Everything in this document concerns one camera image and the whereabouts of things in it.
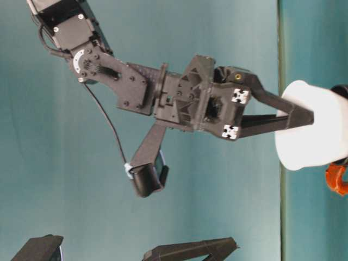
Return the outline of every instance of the wire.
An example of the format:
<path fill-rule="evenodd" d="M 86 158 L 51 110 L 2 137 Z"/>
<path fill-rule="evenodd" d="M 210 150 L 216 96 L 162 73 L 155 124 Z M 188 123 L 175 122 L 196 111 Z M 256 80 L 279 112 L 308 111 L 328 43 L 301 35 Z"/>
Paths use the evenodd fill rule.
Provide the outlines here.
<path fill-rule="evenodd" d="M 114 136 L 115 136 L 115 140 L 117 142 L 117 146 L 119 147 L 119 151 L 120 151 L 120 154 L 121 154 L 121 158 L 123 160 L 123 163 L 126 164 L 127 163 L 127 160 L 126 160 L 126 157 L 125 157 L 125 153 L 123 152 L 123 149 L 122 149 L 122 145 L 121 145 L 121 141 L 120 141 L 120 137 L 116 131 L 116 128 L 115 126 L 113 125 L 113 123 L 111 122 L 111 119 L 109 118 L 107 112 L 105 111 L 105 109 L 103 108 L 103 105 L 101 105 L 100 101 L 98 100 L 98 98 L 95 96 L 95 94 L 92 92 L 92 90 L 88 87 L 87 84 L 85 83 L 82 83 L 82 86 L 85 87 L 86 91 L 92 96 L 93 100 L 95 101 L 95 103 L 98 105 L 99 107 L 99 110 L 101 111 L 101 113 L 103 114 L 103 116 L 105 117 L 108 125 L 110 126 L 110 128 L 112 129 L 113 133 L 114 133 Z"/>
<path fill-rule="evenodd" d="M 40 22 L 35 18 L 34 14 L 32 12 L 30 12 L 30 17 L 32 18 L 35 25 L 39 26 Z"/>
<path fill-rule="evenodd" d="M 44 32 L 44 26 L 41 24 L 40 27 L 39 27 L 39 39 L 40 39 L 42 45 L 44 46 L 44 48 L 46 50 L 48 50 L 48 52 L 50 54 L 55 55 L 55 56 L 59 56 L 59 57 L 65 58 L 65 59 L 71 59 L 72 58 L 71 54 L 69 54 L 69 53 L 65 53 L 63 51 L 50 48 L 47 45 L 47 43 L 45 42 L 43 32 Z"/>

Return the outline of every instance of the white cup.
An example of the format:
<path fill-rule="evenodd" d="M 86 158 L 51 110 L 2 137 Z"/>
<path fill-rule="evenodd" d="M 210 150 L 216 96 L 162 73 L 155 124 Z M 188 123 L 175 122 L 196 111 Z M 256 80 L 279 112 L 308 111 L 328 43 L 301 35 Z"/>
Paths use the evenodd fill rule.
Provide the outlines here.
<path fill-rule="evenodd" d="M 284 99 L 314 112 L 313 125 L 275 133 L 279 159 L 288 170 L 321 166 L 348 157 L 348 100 L 335 92 L 297 80 Z M 278 111 L 277 116 L 286 113 Z"/>

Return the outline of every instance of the orange clamp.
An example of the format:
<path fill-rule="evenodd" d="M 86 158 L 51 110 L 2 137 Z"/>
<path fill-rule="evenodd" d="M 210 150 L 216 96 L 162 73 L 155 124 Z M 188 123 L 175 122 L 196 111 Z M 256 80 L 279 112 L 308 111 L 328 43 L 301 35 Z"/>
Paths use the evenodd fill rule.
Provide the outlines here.
<path fill-rule="evenodd" d="M 343 181 L 343 175 L 346 169 L 346 165 L 339 166 L 331 163 L 326 170 L 326 183 L 328 187 L 341 196 L 348 194 L 348 182 Z"/>

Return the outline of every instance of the bolt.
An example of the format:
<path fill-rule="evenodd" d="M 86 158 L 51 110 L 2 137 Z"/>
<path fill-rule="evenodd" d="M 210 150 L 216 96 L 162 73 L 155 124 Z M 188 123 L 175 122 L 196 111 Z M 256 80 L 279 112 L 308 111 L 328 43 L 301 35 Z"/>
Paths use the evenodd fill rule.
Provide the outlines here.
<path fill-rule="evenodd" d="M 234 78 L 235 78 L 236 80 L 241 80 L 241 74 L 237 73 L 237 74 L 234 76 Z"/>

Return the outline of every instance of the green background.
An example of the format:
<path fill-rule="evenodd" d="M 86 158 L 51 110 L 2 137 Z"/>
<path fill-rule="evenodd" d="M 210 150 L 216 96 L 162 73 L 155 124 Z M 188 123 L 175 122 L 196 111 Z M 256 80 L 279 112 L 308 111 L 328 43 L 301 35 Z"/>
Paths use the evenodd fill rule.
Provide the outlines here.
<path fill-rule="evenodd" d="M 282 87 L 348 83 L 348 2 L 280 3 Z M 283 172 L 283 260 L 348 260 L 348 202 L 327 187 L 326 168 Z"/>
<path fill-rule="evenodd" d="M 258 0 L 90 0 L 115 55 L 183 72 L 195 53 L 245 67 L 278 92 L 277 5 Z M 140 260 L 149 249 L 233 236 L 230 260 L 280 259 L 279 163 L 272 134 L 225 142 L 168 131 L 167 187 L 137 198 L 96 105 L 40 45 L 24 0 L 0 8 L 0 260 L 30 237 L 63 235 L 65 260 Z M 129 159 L 154 119 L 116 110 Z M 256 102 L 247 112 L 273 112 Z"/>

